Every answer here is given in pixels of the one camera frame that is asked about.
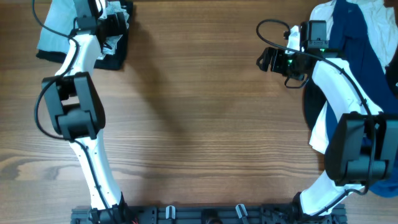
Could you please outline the light blue denim shorts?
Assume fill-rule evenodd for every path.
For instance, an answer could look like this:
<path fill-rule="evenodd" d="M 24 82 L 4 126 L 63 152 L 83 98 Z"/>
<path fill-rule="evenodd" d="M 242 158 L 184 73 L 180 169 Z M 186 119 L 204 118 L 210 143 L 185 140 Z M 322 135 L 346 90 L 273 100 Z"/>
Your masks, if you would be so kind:
<path fill-rule="evenodd" d="M 106 9 L 107 16 L 114 16 L 121 12 L 124 18 L 130 18 L 131 10 L 126 1 L 108 1 Z M 75 3 L 72 0 L 52 1 L 44 25 L 61 33 L 68 35 L 73 28 L 73 20 L 77 17 Z M 118 44 L 121 43 L 122 35 L 111 36 L 106 39 L 104 49 L 98 60 L 104 61 L 116 55 Z M 37 44 L 37 57 L 40 59 L 62 63 L 68 53 L 70 44 L 67 38 L 54 34 L 47 29 L 42 29 Z"/>

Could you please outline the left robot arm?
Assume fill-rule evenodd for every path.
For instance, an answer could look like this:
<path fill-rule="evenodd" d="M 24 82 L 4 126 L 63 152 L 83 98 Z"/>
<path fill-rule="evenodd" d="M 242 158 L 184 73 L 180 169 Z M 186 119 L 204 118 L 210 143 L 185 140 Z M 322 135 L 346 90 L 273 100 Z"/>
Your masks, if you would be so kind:
<path fill-rule="evenodd" d="M 82 16 L 68 36 L 70 48 L 61 69 L 42 80 L 38 101 L 44 100 L 56 135 L 76 154 L 90 191 L 85 218 L 73 212 L 72 223 L 131 223 L 133 215 L 115 181 L 103 140 L 105 112 L 91 79 L 107 37 L 127 32 L 125 16 L 117 12 L 100 19 Z"/>

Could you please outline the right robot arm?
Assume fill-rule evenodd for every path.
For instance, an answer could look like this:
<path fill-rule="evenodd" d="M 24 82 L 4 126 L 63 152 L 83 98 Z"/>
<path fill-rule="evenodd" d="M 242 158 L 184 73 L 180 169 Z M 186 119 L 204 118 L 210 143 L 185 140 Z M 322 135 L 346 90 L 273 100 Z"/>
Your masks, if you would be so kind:
<path fill-rule="evenodd" d="M 338 124 L 324 152 L 325 170 L 298 194 L 298 219 L 324 217 L 352 193 L 364 195 L 375 182 L 392 175 L 397 154 L 397 117 L 385 114 L 354 79 L 343 53 L 336 49 L 308 52 L 267 47 L 257 59 L 262 71 L 321 89 Z"/>

